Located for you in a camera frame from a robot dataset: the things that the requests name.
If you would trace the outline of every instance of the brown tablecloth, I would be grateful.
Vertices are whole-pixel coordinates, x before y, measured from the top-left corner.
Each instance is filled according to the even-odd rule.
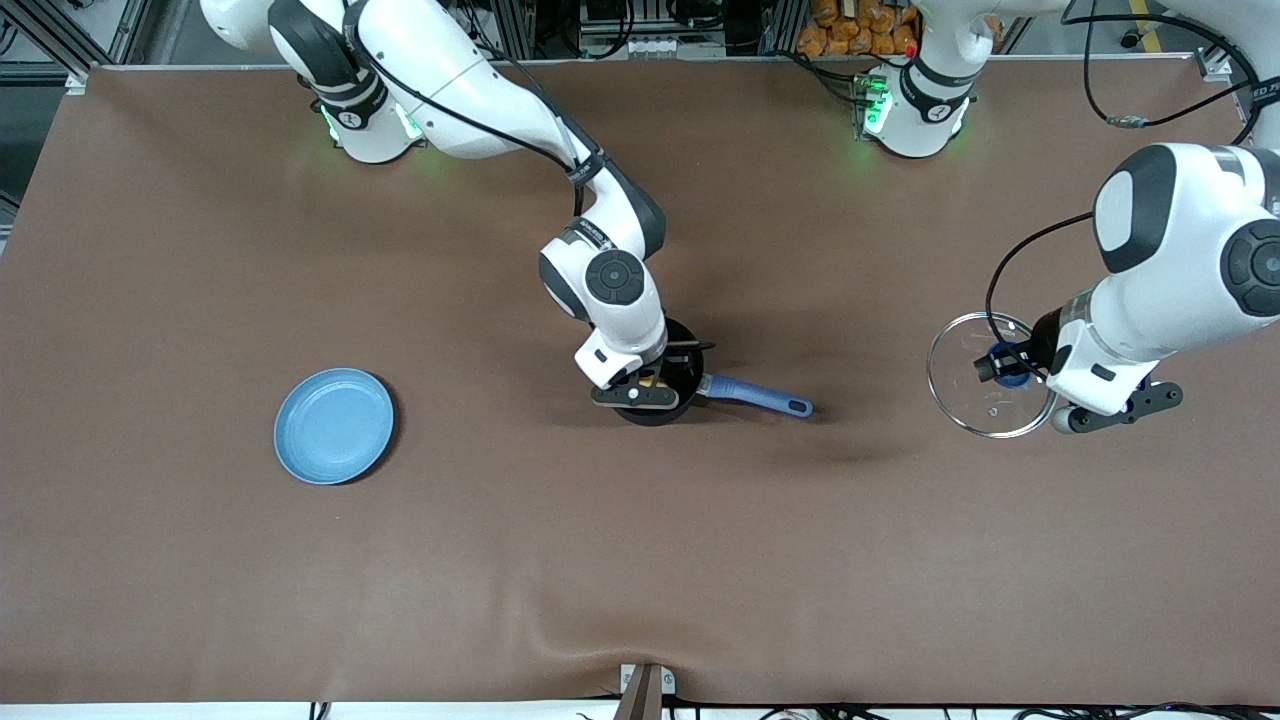
[[[1117,114],[1216,88],[1094,73]],[[1014,242],[1234,109],[1123,132],[1078,63],[993,63],[906,161],[790,64],[538,74],[666,209],[650,268],[710,369],[815,418],[594,407],[536,273],[570,193],[531,154],[362,167],[291,73],[95,72],[0,260],[0,701],[563,697],[649,660],[701,701],[1280,703],[1275,332],[1089,437],[973,437],[923,372]],[[997,306],[1102,272],[1075,228]],[[335,365],[387,379],[399,438],[308,487],[271,423]]]

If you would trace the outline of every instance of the gray floor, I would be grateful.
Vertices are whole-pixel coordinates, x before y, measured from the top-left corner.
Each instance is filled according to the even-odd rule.
[[[205,23],[198,0],[155,0],[156,22],[148,38],[138,44],[134,58],[148,64],[260,65],[283,64],[279,56],[257,56],[223,42]],[[1129,13],[1128,0],[1100,0],[1101,13]],[[1152,12],[1160,12],[1158,6]],[[1094,51],[1123,53],[1120,36],[1130,23],[1105,23],[1094,29]],[[1084,47],[1083,26],[1064,27],[1056,18],[1036,19],[1019,40],[1014,54],[1078,54]],[[1194,50],[1201,41],[1176,28],[1162,28],[1165,51]],[[49,133],[61,88],[4,87],[0,83],[0,190],[20,199],[31,179],[40,149]],[[0,225],[9,222],[0,209]]]
[[[0,87],[0,191],[20,199],[61,100],[60,87]],[[13,219],[0,209],[0,224]]]

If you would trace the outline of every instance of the wire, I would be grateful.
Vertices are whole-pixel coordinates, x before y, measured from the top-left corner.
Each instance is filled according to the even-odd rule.
[[[1089,14],[1098,14],[1098,0],[1093,0],[1089,6]],[[1093,85],[1089,82],[1089,54],[1093,50],[1093,23],[1089,23],[1084,31],[1084,97],[1089,101],[1089,108],[1093,109],[1093,114],[1107,122],[1108,115],[1102,111],[1098,106],[1098,101],[1093,97]]]
[[[865,105],[864,101],[858,100],[856,97],[845,95],[844,92],[840,92],[838,90],[836,90],[835,87],[832,87],[827,82],[828,79],[833,79],[833,81],[837,81],[837,82],[851,83],[851,82],[854,82],[854,78],[858,77],[856,73],[855,74],[841,74],[841,73],[837,73],[837,72],[827,70],[827,69],[819,68],[813,60],[810,60],[805,55],[799,55],[796,53],[790,53],[787,50],[771,50],[771,51],[765,53],[765,55],[778,55],[780,58],[786,58],[786,59],[791,60],[792,63],[800,65],[801,68],[809,70],[810,73],[813,73],[813,76],[815,78],[818,78],[818,83],[822,85],[822,88],[826,90],[827,94],[831,95],[832,97],[835,97],[836,100],[840,100],[841,102],[847,102],[849,105]]]
[[[1092,3],[1093,3],[1092,6],[1097,8],[1097,0],[1092,0]],[[1224,53],[1226,53],[1226,55],[1229,58],[1231,58],[1231,60],[1235,61],[1236,67],[1240,68],[1240,72],[1244,73],[1244,77],[1245,77],[1245,82],[1240,83],[1242,87],[1238,87],[1236,90],[1243,90],[1244,87],[1257,87],[1260,85],[1260,82],[1258,82],[1258,73],[1254,69],[1253,63],[1249,61],[1248,56],[1244,55],[1244,53],[1239,47],[1236,47],[1235,45],[1233,45],[1228,38],[1222,37],[1221,35],[1219,35],[1219,33],[1208,29],[1207,27],[1204,27],[1204,26],[1202,26],[1202,24],[1199,24],[1197,22],[1188,20],[1185,18],[1172,17],[1172,15],[1167,15],[1167,17],[1166,15],[1152,15],[1149,13],[1129,13],[1129,14],[1103,14],[1103,15],[1098,15],[1098,14],[1094,14],[1092,10],[1091,10],[1091,13],[1088,15],[1084,15],[1084,17],[1068,18],[1068,14],[1070,14],[1073,6],[1075,6],[1075,0],[1073,0],[1066,6],[1066,10],[1064,10],[1064,13],[1062,13],[1062,18],[1059,22],[1061,24],[1064,24],[1064,26],[1089,23],[1089,32],[1085,33],[1085,44],[1084,44],[1084,53],[1085,53],[1084,54],[1084,92],[1085,92],[1085,96],[1089,99],[1089,106],[1093,109],[1094,114],[1097,114],[1098,117],[1101,117],[1102,119],[1107,120],[1111,124],[1115,124],[1112,120],[1117,119],[1117,118],[1108,117],[1106,113],[1102,111],[1102,109],[1097,105],[1097,102],[1093,99],[1093,88],[1092,88],[1092,86],[1089,83],[1089,45],[1091,45],[1091,40],[1092,40],[1093,23],[1146,20],[1146,22],[1164,23],[1164,24],[1178,27],[1178,28],[1183,28],[1183,29],[1185,29],[1188,32],[1192,32],[1192,33],[1199,36],[1201,38],[1208,41],[1215,47],[1221,49]],[[1178,118],[1181,118],[1181,117],[1187,115],[1188,113],[1192,113],[1194,110],[1199,110],[1204,105],[1208,105],[1208,102],[1212,102],[1215,100],[1220,100],[1222,97],[1226,97],[1228,95],[1230,95],[1229,91],[1219,92],[1215,96],[1212,96],[1211,99],[1202,100],[1201,102],[1198,102],[1196,105],[1192,105],[1190,108],[1185,108],[1185,109],[1179,110],[1179,111],[1176,111],[1176,113],[1174,113],[1171,115],[1167,115],[1165,118],[1158,118],[1158,119],[1155,119],[1155,120],[1144,120],[1140,126],[1134,126],[1134,127],[1151,127],[1151,126],[1158,126],[1158,124],[1164,124],[1164,123],[1175,120]],[[1231,140],[1231,142],[1229,145],[1239,145],[1240,142],[1243,142],[1247,137],[1249,137],[1249,133],[1253,132],[1253,127],[1257,123],[1258,123],[1258,113],[1257,113],[1257,110],[1254,110],[1251,106],[1249,111],[1248,111],[1248,118],[1244,122],[1244,127],[1235,136],[1235,138]]]
[[[631,35],[636,27],[636,8],[635,5],[631,4],[631,0],[618,0],[618,3],[620,3],[618,37],[613,40],[613,44],[609,46],[608,50],[605,50],[599,55],[584,53],[582,49],[579,47],[577,42],[570,38],[568,31],[570,27],[573,26],[573,18],[572,15],[568,14],[567,10],[573,9],[575,0],[563,0],[561,3],[561,40],[564,42],[564,46],[568,47],[570,53],[572,53],[575,58],[588,59],[588,60],[604,60],[605,58],[612,58],[620,50],[627,46],[627,42],[631,40]]]
[[[877,55],[874,53],[858,53],[855,56],[858,56],[858,55],[865,55],[868,58],[876,58],[881,63],[884,63],[886,65],[888,65],[891,68],[897,68],[900,70],[905,70],[906,68],[910,67],[910,63],[899,64],[899,63],[895,63],[895,61],[890,60],[888,58],[886,58],[883,55]]]
[[[1023,249],[1025,249],[1028,245],[1036,242],[1037,240],[1039,240],[1039,238],[1042,238],[1042,237],[1044,237],[1047,234],[1052,234],[1052,233],[1055,233],[1055,232],[1057,232],[1057,231],[1060,231],[1062,228],[1069,228],[1069,227],[1071,227],[1071,225],[1074,225],[1076,223],[1083,223],[1084,220],[1088,220],[1092,217],[1093,217],[1092,211],[1089,211],[1089,213],[1082,213],[1082,214],[1079,214],[1079,215],[1076,215],[1074,218],[1068,218],[1066,220],[1062,220],[1060,223],[1053,223],[1052,225],[1050,225],[1050,227],[1047,227],[1047,228],[1044,228],[1042,231],[1036,232],[1034,234],[1032,234],[1027,240],[1024,240],[1024,241],[1019,242],[1018,245],[1015,245],[1012,247],[1012,250],[1010,250],[1009,252],[1005,254],[1005,256],[1000,260],[1000,264],[996,265],[996,272],[991,274],[991,284],[987,286],[987,297],[983,301],[983,309],[987,311],[987,327],[991,328],[991,334],[992,334],[992,337],[996,338],[997,343],[1004,345],[1006,341],[1005,341],[1005,337],[1002,334],[1000,334],[1000,329],[996,328],[996,316],[991,311],[991,299],[992,299],[993,295],[996,295],[996,284],[1000,282],[1000,275],[1001,275],[1001,273],[1005,272],[1005,266],[1009,265],[1009,261],[1012,260],[1015,255],[1018,255],[1019,252],[1021,252]],[[1018,361],[1018,364],[1021,365],[1028,373],[1034,374],[1039,379],[1044,379],[1044,375],[1038,369],[1032,368],[1032,365],[1029,363],[1027,363],[1025,360],[1023,360],[1020,355],[1018,355],[1018,354],[1012,354],[1012,355],[1014,355],[1014,360]],[[1052,717],[1053,720],[1075,720],[1078,717],[1078,716],[1055,715],[1055,714],[1051,714],[1051,712],[1044,711],[1044,710],[1030,708],[1030,710],[1024,710],[1024,711],[1019,712],[1015,716],[1014,720],[1027,720],[1027,717],[1029,717],[1032,715],[1043,715],[1046,717]]]
[[[1224,706],[1206,706],[1196,705],[1190,702],[1165,702],[1161,705],[1152,705],[1148,707],[1140,707],[1132,712],[1117,714],[1114,708],[1108,707],[1093,707],[1093,708],[1061,708],[1062,712],[1052,712],[1042,707],[1030,707],[1023,710],[1014,716],[1014,720],[1027,720],[1028,717],[1050,717],[1052,720],[1079,720],[1082,717],[1088,717],[1092,720],[1133,720],[1134,717],[1140,717],[1151,712],[1197,712],[1201,715],[1211,715],[1216,717],[1225,717],[1226,720],[1249,720],[1249,716],[1238,712],[1231,707]]]
[[[719,5],[719,12],[716,14],[714,18],[710,18],[710,19],[698,19],[698,18],[684,17],[684,15],[681,15],[677,12],[677,9],[676,9],[677,6],[678,6],[677,5],[677,0],[667,0],[667,14],[671,15],[671,19],[673,19],[677,23],[680,23],[682,26],[686,26],[686,27],[689,27],[691,29],[712,29],[712,28],[717,28],[717,27],[724,24],[724,6],[723,5]]]
[[[471,27],[479,28],[480,20],[476,18],[475,0],[462,0],[462,3],[463,3],[462,12],[463,14],[467,15],[467,19],[471,22]],[[520,70],[520,74],[525,76],[525,79],[527,79],[529,83],[532,86],[531,91],[534,92],[534,95],[536,95],[538,99],[541,100],[543,104],[547,105],[547,108],[552,110],[553,114],[556,113],[554,105],[552,104],[550,97],[548,97],[547,95],[547,88],[543,87],[543,83],[538,82],[538,78],[534,77],[534,73],[529,72],[529,68],[526,68],[521,61],[516,60],[511,55],[499,50],[494,44],[489,42],[489,37],[484,33],[483,29],[477,29],[477,40],[480,40],[481,47],[484,47],[495,59],[503,60],[504,63],[508,63],[511,64],[511,67]],[[586,202],[585,191],[581,187],[575,187],[573,188],[575,217],[582,214],[582,205],[585,202]]]
[[[390,70],[388,70],[387,67],[383,65],[378,60],[376,56],[374,56],[372,54],[370,54],[370,53],[367,53],[367,51],[364,50],[365,46],[364,46],[362,42],[360,42],[360,26],[358,26],[358,23],[351,26],[351,40],[352,40],[352,45],[355,45],[357,49],[360,49],[360,51],[365,55],[365,59],[369,61],[369,64],[375,70],[378,70],[383,77],[385,77],[387,79],[389,79],[392,83],[394,83],[397,87],[399,87],[404,92],[408,92],[411,96],[413,96],[415,100],[417,100],[420,102],[425,102],[425,104],[430,105],[433,109],[435,109],[436,111],[444,113],[445,115],[448,115],[448,117],[451,117],[451,118],[453,118],[453,119],[456,119],[458,122],[466,123],[466,124],[468,124],[468,126],[479,129],[480,132],[486,132],[486,133],[489,133],[489,135],[492,135],[492,136],[494,136],[494,137],[497,137],[499,140],[506,140],[507,142],[511,142],[512,145],[518,145],[520,147],[524,147],[525,150],[531,150],[531,151],[536,152],[538,155],[541,155],[543,158],[547,158],[552,163],[556,163],[566,173],[570,173],[570,172],[573,170],[573,168],[571,168],[568,165],[568,163],[561,160],[559,158],[557,158],[550,151],[544,150],[544,149],[541,149],[541,147],[539,147],[539,146],[536,146],[536,145],[534,145],[531,142],[525,142],[524,140],[520,140],[518,137],[507,135],[507,133],[502,132],[498,128],[489,127],[489,126],[481,123],[480,120],[475,120],[472,118],[468,118],[468,117],[463,115],[462,113],[458,113],[456,110],[445,108],[444,105],[440,105],[435,100],[431,100],[426,95],[422,95],[417,90],[410,87],[404,81],[399,79]],[[526,70],[524,68],[524,65],[520,65],[520,63],[516,63],[512,58],[507,56],[506,54],[502,54],[502,56],[506,58],[507,61],[509,61],[513,65],[516,65],[517,68],[520,68],[521,72],[524,72],[529,78],[532,79],[532,76],[529,73],[529,70]],[[573,188],[573,214],[575,215],[581,215],[582,214],[582,202],[584,202],[582,188],[580,188],[580,187]]]

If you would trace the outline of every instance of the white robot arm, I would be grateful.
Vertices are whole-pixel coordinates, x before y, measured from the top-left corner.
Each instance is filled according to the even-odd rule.
[[[264,36],[320,100],[353,159],[396,159],[422,135],[440,151],[481,159],[527,147],[557,160],[594,202],[539,256],[552,299],[591,325],[575,355],[596,388],[623,379],[628,410],[671,410],[675,393],[635,374],[658,363],[667,320],[643,260],[662,247],[662,209],[577,124],[498,74],[435,0],[201,0],[228,42],[260,50]]]
[[[1019,17],[1061,13],[1069,0],[916,0],[924,18],[920,47],[905,67],[884,64],[872,76],[884,78],[888,99],[864,132],[904,158],[934,155],[969,108],[969,91],[991,56],[993,37],[986,15]]]
[[[666,236],[657,202],[563,113],[497,73],[434,0],[362,0],[344,27],[439,150],[480,159],[535,146],[571,168],[595,201],[543,247],[539,274],[561,309],[593,325],[575,360],[599,388],[655,361],[666,318],[643,260]]]
[[[1275,90],[1280,3],[1192,3],[1171,9],[1231,37]],[[1126,159],[1098,191],[1093,234],[1110,275],[1041,318],[1030,338],[975,360],[979,379],[1046,369],[1066,398],[1061,432],[1133,423],[1176,406],[1172,383],[1149,382],[1176,354],[1229,341],[1280,316],[1277,110],[1256,101],[1258,147],[1160,143]]]

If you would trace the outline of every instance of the plate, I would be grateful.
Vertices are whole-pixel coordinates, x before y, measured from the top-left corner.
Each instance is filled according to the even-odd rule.
[[[275,456],[300,480],[332,486],[378,462],[396,427],[392,396],[378,378],[334,368],[302,380],[275,416]]]

